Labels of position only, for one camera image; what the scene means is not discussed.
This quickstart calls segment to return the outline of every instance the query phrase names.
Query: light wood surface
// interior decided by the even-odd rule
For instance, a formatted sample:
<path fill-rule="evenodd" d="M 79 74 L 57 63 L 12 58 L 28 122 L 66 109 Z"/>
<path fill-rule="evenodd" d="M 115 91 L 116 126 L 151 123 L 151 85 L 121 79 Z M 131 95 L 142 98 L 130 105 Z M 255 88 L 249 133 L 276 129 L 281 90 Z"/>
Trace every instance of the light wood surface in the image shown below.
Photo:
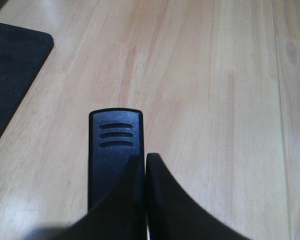
<path fill-rule="evenodd" d="M 300 239 L 300 2 L 273 1 L 291 238 Z"/>
<path fill-rule="evenodd" d="M 0 139 L 0 240 L 87 212 L 88 114 L 112 107 L 219 220 L 300 240 L 298 0 L 9 0 L 0 22 L 55 41 Z"/>

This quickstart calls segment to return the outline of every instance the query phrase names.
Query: black mouse pad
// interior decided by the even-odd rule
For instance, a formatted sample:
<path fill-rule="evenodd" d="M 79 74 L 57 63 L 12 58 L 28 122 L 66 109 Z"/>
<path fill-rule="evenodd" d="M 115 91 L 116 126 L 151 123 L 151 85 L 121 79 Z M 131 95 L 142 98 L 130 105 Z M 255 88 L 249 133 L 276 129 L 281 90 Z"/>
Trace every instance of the black mouse pad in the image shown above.
<path fill-rule="evenodd" d="M 0 137 L 53 46 L 45 32 L 0 23 Z"/>

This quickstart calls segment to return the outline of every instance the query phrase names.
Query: black plastic object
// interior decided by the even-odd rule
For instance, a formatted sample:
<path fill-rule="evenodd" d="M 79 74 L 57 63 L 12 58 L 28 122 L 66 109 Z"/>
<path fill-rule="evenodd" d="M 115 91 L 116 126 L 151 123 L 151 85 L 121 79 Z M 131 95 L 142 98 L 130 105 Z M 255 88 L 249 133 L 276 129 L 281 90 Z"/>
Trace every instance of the black plastic object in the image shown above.
<path fill-rule="evenodd" d="M 143 156 L 130 157 L 113 189 L 84 218 L 52 240 L 146 240 L 144 180 Z"/>
<path fill-rule="evenodd" d="M 143 115 L 127 108 L 89 116 L 88 210 L 115 185 L 131 156 L 144 159 Z"/>
<path fill-rule="evenodd" d="M 0 137 L 53 45 L 47 33 L 0 23 Z"/>
<path fill-rule="evenodd" d="M 151 240 L 247 240 L 202 209 L 157 153 L 147 155 L 146 201 Z"/>

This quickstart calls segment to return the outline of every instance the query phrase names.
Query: curved black piece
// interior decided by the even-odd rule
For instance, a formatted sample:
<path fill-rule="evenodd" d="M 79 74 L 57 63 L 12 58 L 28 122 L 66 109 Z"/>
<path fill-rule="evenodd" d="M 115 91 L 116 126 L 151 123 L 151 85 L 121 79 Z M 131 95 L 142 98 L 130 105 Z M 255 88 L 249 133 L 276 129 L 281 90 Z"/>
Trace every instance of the curved black piece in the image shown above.
<path fill-rule="evenodd" d="M 113 189 L 75 225 L 52 240 L 145 240 L 145 163 L 132 156 Z"/>
<path fill-rule="evenodd" d="M 108 108 L 89 115 L 88 210 L 119 180 L 130 156 L 144 158 L 143 115 Z"/>
<path fill-rule="evenodd" d="M 146 204 L 151 240 L 247 240 L 201 208 L 157 153 L 146 161 Z"/>

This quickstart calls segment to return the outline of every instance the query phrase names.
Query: wood grain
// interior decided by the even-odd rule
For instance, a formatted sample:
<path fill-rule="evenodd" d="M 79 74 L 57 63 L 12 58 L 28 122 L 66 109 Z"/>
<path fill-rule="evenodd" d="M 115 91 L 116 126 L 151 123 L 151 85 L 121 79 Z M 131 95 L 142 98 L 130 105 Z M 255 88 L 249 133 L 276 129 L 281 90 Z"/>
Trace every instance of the wood grain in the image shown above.
<path fill-rule="evenodd" d="M 285 156 L 288 134 L 300 133 L 300 108 L 290 109 L 300 88 L 287 83 L 297 103 L 285 105 L 278 62 L 296 58 L 288 76 L 300 77 L 300 47 L 295 56 L 288 46 L 291 57 L 278 42 L 287 7 L 274 7 L 9 0 L 0 22 L 48 32 L 55 46 L 0 139 L 0 240 L 42 239 L 41 228 L 87 212 L 88 114 L 110 107 L 143 111 L 145 151 L 207 211 L 254 240 L 290 239 L 300 168 L 289 172 Z"/>
<path fill-rule="evenodd" d="M 300 239 L 300 1 L 274 0 L 291 239 Z"/>

